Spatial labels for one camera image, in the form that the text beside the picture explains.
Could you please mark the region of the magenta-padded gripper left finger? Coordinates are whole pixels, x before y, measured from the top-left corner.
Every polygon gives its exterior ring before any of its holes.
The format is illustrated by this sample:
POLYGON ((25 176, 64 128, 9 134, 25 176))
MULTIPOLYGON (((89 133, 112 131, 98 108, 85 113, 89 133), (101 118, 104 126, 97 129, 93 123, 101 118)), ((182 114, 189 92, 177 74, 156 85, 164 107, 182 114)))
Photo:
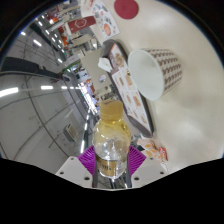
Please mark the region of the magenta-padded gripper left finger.
POLYGON ((56 172, 56 176, 81 187, 96 187, 97 166, 94 147, 87 148, 78 157, 70 156, 56 172))

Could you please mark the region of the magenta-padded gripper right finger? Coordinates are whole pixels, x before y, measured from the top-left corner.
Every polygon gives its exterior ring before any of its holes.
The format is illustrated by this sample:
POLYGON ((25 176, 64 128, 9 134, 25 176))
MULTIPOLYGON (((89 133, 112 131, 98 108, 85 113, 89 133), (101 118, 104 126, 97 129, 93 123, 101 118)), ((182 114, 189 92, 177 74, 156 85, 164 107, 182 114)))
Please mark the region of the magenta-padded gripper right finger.
POLYGON ((168 175, 168 172, 153 157, 146 157, 141 151, 130 147, 126 184, 128 188, 140 188, 168 175))

